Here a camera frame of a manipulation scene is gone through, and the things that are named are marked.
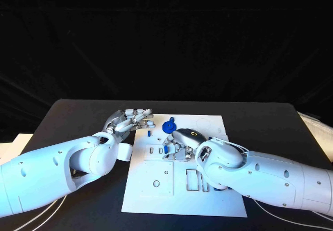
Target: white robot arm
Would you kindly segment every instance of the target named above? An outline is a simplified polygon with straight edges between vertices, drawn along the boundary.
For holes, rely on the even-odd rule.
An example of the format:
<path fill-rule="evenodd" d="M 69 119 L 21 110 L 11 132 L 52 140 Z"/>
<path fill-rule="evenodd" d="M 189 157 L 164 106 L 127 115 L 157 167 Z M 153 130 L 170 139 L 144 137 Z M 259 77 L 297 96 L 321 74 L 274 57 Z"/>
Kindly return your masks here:
<path fill-rule="evenodd" d="M 164 160 L 189 161 L 216 189 L 230 187 L 243 196 L 284 208 L 333 216 L 333 171 L 279 156 L 248 151 L 217 138 L 206 140 L 191 129 L 176 130 L 164 141 L 178 148 Z"/>
<path fill-rule="evenodd" d="M 129 130 L 153 128 L 151 109 L 118 110 L 102 132 L 30 151 L 0 166 L 0 217 L 47 205 L 129 161 Z M 75 177 L 70 168 L 85 175 Z"/>

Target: black curtain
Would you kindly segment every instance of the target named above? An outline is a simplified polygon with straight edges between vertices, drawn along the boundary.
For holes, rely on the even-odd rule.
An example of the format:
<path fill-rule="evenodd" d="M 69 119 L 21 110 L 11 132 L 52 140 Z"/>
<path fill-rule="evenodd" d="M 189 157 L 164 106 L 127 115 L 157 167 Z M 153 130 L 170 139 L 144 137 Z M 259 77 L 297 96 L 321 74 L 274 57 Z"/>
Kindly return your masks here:
<path fill-rule="evenodd" d="M 287 102 L 331 125 L 331 21 L 323 7 L 1 3 L 1 139 L 60 98 Z"/>

